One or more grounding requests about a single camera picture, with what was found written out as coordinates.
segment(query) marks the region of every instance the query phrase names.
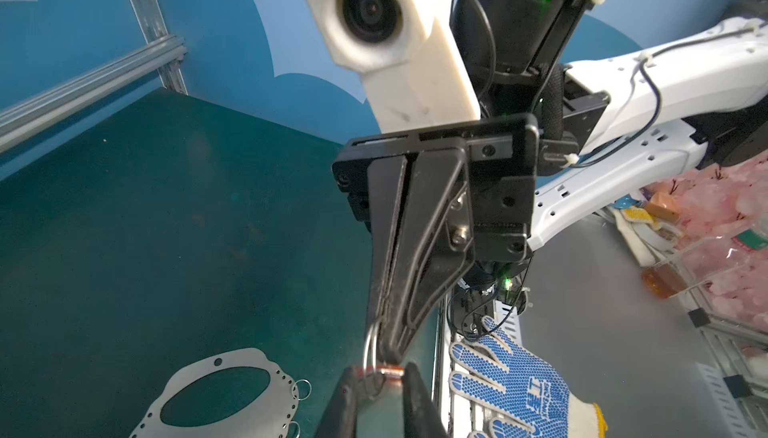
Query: metal gasket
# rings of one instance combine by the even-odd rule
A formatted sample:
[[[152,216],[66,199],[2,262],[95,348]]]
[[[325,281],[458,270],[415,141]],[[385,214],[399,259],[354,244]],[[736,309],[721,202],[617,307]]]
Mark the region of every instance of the metal gasket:
[[[238,366],[266,370],[270,384],[245,408],[216,423],[202,426],[172,426],[160,421],[160,411],[185,387],[217,371]],[[163,393],[150,405],[130,438],[287,438],[288,426],[298,411],[298,386],[277,364],[256,348],[243,348],[210,356],[178,370]]]

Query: metal rail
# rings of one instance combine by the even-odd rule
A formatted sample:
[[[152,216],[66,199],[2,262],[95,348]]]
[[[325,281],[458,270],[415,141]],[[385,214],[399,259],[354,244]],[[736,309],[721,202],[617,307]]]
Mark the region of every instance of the metal rail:
[[[168,28],[165,26],[158,0],[130,0],[130,6],[134,9],[141,33],[144,34],[144,40],[147,40],[148,44],[168,36]],[[162,65],[158,68],[158,73],[163,81],[163,87],[180,94],[188,94],[178,60]]]
[[[0,153],[184,56],[184,39],[166,35],[79,77],[0,110]]]

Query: black mounting bracket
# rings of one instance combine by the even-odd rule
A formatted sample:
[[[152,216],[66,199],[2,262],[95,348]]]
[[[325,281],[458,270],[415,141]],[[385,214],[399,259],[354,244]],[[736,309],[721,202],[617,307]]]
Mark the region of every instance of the black mounting bracket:
[[[525,259],[538,128],[533,115],[350,141],[333,175],[372,233],[367,324],[402,361],[428,312],[476,260]]]

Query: screw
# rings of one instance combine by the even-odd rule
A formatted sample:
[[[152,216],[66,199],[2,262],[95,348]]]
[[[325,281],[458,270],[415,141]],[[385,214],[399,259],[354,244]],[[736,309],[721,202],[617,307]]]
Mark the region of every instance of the screw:
[[[507,251],[509,251],[510,253],[520,253],[523,250],[524,250],[523,243],[520,243],[519,241],[511,243],[510,245],[507,245]]]
[[[451,210],[459,210],[464,204],[464,194],[461,194],[456,200],[451,203]]]
[[[469,229],[467,227],[460,226],[451,233],[451,243],[454,245],[464,245],[467,241],[469,241]]]

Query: gloved hand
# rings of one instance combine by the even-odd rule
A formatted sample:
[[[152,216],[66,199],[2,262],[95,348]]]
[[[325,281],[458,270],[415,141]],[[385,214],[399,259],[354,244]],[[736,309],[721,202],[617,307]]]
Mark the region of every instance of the gloved hand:
[[[496,326],[487,316],[482,324],[485,330]],[[502,414],[490,424],[493,438],[605,437],[608,426],[598,405],[573,396],[549,363],[514,343],[501,328],[471,343],[453,343],[450,354],[472,373],[451,373],[451,390]]]

